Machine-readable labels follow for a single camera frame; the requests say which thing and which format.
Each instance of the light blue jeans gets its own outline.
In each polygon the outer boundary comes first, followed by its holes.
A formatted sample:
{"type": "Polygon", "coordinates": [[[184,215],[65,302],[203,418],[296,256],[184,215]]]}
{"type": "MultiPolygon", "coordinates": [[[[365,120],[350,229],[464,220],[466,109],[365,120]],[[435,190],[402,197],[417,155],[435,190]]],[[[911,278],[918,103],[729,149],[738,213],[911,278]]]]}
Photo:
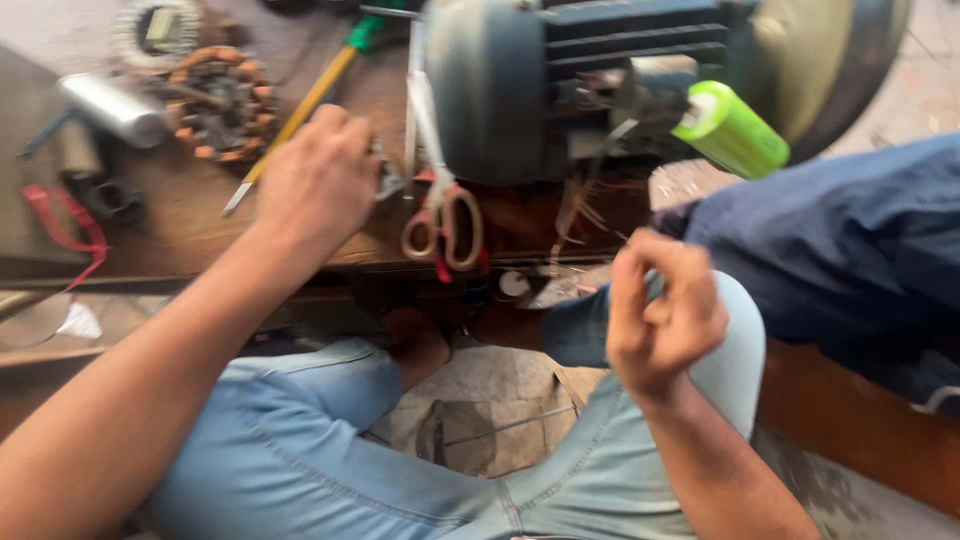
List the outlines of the light blue jeans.
{"type": "MultiPolygon", "coordinates": [[[[749,437],[765,335],[756,306],[717,273],[726,342],[691,377],[749,437]]],[[[546,352],[607,367],[609,290],[545,315],[546,352]]],[[[358,437],[402,393],[389,354],[362,339],[317,353],[238,358],[145,504],[167,539],[493,540],[693,538],[643,414],[613,375],[556,451],[510,479],[476,479],[358,437]]]]}

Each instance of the silver capacitor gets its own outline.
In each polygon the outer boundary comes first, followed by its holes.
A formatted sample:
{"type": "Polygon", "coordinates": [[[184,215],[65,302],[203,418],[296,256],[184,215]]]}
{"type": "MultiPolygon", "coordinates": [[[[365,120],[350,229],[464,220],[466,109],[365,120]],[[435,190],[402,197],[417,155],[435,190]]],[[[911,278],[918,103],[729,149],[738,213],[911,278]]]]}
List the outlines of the silver capacitor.
{"type": "Polygon", "coordinates": [[[102,77],[78,73],[58,85],[94,122],[134,148],[153,148],[170,134],[162,107],[102,77]]]}

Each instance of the red wire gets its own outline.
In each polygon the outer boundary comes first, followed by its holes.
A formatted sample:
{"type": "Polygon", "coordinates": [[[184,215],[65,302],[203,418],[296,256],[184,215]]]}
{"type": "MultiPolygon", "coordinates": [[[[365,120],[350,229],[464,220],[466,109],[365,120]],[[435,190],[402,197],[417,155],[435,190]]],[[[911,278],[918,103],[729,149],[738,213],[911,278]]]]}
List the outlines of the red wire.
{"type": "Polygon", "coordinates": [[[50,237],[59,245],[74,251],[93,254],[93,261],[90,263],[90,266],[87,267],[86,270],[83,270],[83,272],[70,283],[70,286],[68,286],[66,290],[70,290],[79,285],[107,259],[107,248],[109,246],[107,245],[107,238],[104,236],[103,229],[101,229],[100,225],[93,219],[90,212],[86,211],[86,209],[62,187],[47,187],[31,184],[23,188],[23,196],[27,198],[27,202],[33,207],[36,215],[40,217],[40,221],[43,222],[43,227],[47,230],[47,233],[50,234],[50,237]],[[57,216],[54,214],[53,206],[50,204],[51,197],[59,201],[60,204],[70,212],[73,219],[84,228],[87,237],[90,239],[89,244],[78,242],[66,233],[60,220],[57,219],[57,216]]]}

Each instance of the green capacitor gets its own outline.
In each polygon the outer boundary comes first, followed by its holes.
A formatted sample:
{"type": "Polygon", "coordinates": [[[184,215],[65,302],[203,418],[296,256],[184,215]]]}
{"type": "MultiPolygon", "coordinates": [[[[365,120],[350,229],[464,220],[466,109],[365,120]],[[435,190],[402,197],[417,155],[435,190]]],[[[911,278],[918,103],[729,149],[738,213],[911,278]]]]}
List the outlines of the green capacitor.
{"type": "Polygon", "coordinates": [[[670,133],[748,180],[763,178],[790,160],[790,146],[736,92],[723,83],[690,87],[690,110],[670,133]]]}

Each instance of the person's left hand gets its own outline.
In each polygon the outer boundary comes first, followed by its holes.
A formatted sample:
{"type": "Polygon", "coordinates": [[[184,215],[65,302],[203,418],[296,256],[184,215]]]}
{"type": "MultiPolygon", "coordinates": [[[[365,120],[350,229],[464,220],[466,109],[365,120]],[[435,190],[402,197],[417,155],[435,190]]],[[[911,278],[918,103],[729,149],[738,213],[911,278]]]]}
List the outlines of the person's left hand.
{"type": "Polygon", "coordinates": [[[723,342],[727,323],[707,250],[637,229],[613,262],[607,333],[607,357],[631,394],[669,397],[686,370],[723,342]],[[651,269],[667,288],[648,306],[651,269]]]}

